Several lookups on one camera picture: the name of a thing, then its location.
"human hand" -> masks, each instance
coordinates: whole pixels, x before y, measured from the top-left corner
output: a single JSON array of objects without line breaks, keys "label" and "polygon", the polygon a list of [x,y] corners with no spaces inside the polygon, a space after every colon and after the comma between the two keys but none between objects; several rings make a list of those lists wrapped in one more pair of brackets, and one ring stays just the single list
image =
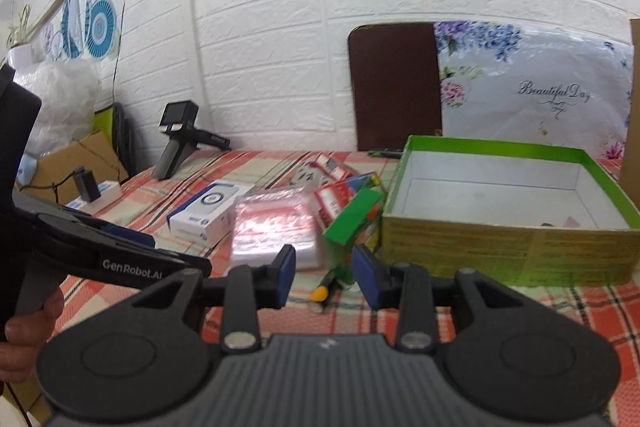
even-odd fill
[{"label": "human hand", "polygon": [[33,375],[36,357],[53,333],[64,306],[65,297],[58,288],[41,311],[7,321],[4,326],[7,341],[0,343],[0,382],[21,383]]}]

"blue gripper pad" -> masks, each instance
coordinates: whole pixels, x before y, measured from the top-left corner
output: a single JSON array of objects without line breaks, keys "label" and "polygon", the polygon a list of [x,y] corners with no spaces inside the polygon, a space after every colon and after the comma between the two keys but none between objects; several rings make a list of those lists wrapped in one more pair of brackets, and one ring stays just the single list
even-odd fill
[{"label": "blue gripper pad", "polygon": [[109,225],[108,227],[105,227],[104,231],[107,233],[111,233],[111,235],[117,235],[118,237],[122,237],[123,239],[129,239],[130,241],[140,243],[140,245],[145,245],[149,248],[156,247],[156,240],[154,239],[154,236],[148,233],[125,229],[124,227],[119,227],[118,225]]},{"label": "blue gripper pad", "polygon": [[382,292],[378,286],[376,270],[367,254],[358,247],[354,247],[351,254],[351,270],[367,304],[374,310],[379,309]]},{"label": "blue gripper pad", "polygon": [[296,276],[296,250],[291,248],[285,257],[280,270],[278,272],[277,297],[278,304],[284,306],[289,297],[289,290],[293,284],[293,277]]}]

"green box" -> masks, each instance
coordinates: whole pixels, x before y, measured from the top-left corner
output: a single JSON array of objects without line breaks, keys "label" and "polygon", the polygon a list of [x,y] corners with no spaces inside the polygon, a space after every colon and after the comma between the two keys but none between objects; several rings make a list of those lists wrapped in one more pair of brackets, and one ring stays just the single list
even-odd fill
[{"label": "green box", "polygon": [[380,245],[380,216],[384,192],[362,188],[324,231],[324,245],[338,280],[354,283],[351,272],[353,245],[364,243],[371,251]]},{"label": "green box", "polygon": [[382,229],[384,261],[436,277],[468,266],[511,285],[618,284],[640,257],[626,194],[585,151],[548,145],[411,136]]}]

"bubble wrap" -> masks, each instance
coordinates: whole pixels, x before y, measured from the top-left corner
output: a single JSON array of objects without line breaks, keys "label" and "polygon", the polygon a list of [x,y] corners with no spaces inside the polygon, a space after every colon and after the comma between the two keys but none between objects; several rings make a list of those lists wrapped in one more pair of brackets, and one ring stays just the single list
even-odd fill
[{"label": "bubble wrap", "polygon": [[42,100],[27,154],[40,158],[91,133],[100,79],[90,61],[43,62],[16,73],[14,82]]}]

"checkered tablecloth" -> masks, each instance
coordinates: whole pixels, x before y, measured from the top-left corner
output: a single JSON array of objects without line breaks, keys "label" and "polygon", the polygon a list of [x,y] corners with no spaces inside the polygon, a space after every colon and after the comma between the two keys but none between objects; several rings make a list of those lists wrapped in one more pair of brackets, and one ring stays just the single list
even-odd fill
[{"label": "checkered tablecloth", "polygon": [[[150,171],[139,174],[124,187],[124,196],[105,209],[101,216],[119,225],[151,233],[159,248],[203,255],[210,259],[214,277],[228,268],[230,238],[216,248],[203,249],[176,239],[169,232],[166,216],[207,184],[225,177],[248,182],[258,187],[289,185],[296,168],[318,153],[310,152],[230,152],[195,153],[172,178],[158,182]],[[397,166],[395,160],[369,158],[364,153],[334,153],[337,158],[359,172],[377,171],[388,186]],[[616,160],[602,160],[613,175],[620,172]],[[337,295],[324,315],[306,309],[306,299],[324,273],[302,272],[296,275],[287,306],[281,311],[258,312],[263,336],[271,333],[369,333],[382,332],[394,337],[398,314],[394,311],[373,312],[360,293],[348,291]],[[100,312],[132,295],[133,290],[69,277],[63,283],[66,307],[56,325],[60,331]],[[527,296],[550,306],[557,312],[582,322],[601,333],[615,346],[622,362],[622,379],[609,406],[609,418],[619,427],[640,425],[640,272],[634,281],[616,287],[591,288],[518,288]],[[218,339],[222,311],[213,309],[206,317],[202,337]],[[454,330],[446,310],[438,311],[440,334],[444,341]]]}]

